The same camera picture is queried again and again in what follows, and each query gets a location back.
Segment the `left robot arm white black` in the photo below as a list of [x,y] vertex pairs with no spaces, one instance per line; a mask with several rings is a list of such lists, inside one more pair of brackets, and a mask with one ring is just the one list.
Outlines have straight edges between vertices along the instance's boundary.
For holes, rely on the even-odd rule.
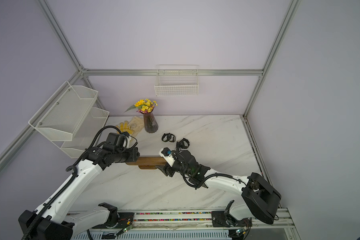
[[20,215],[24,240],[70,240],[99,225],[109,229],[118,225],[121,220],[118,208],[108,203],[100,203],[94,210],[67,219],[72,205],[100,173],[113,163],[136,162],[140,156],[137,143],[130,145],[133,137],[115,126],[111,126],[114,132],[98,144],[106,129],[101,128],[90,146],[67,167],[71,175],[61,186],[34,211],[26,210]]

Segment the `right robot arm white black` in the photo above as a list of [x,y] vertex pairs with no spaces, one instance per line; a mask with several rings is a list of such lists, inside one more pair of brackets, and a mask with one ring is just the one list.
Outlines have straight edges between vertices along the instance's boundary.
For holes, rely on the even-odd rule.
[[199,164],[187,150],[171,151],[169,148],[160,150],[166,165],[162,172],[169,177],[179,173],[184,182],[191,188],[219,189],[237,196],[243,201],[230,201],[224,211],[225,225],[236,226],[246,218],[272,225],[278,220],[277,211],[281,194],[260,174],[250,176],[233,176],[218,172],[210,167]]

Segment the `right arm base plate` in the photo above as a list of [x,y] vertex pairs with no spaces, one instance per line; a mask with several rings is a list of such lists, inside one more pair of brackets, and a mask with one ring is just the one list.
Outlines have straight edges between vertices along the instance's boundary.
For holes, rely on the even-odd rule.
[[236,220],[230,214],[225,215],[224,211],[212,211],[212,225],[214,228],[236,228],[236,227],[251,227],[252,220],[250,218],[244,218],[242,220]]

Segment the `wooden watch stand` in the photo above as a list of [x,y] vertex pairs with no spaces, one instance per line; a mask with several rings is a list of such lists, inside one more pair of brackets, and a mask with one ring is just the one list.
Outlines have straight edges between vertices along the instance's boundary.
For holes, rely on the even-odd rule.
[[138,166],[141,170],[156,170],[164,167],[167,161],[163,157],[139,157],[136,162],[127,162],[128,166]]

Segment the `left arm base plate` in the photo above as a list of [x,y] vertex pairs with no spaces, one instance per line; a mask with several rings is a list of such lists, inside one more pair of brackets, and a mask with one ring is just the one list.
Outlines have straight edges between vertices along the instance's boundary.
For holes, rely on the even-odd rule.
[[133,224],[135,213],[132,212],[121,212],[119,214],[119,221],[108,229],[123,229]]

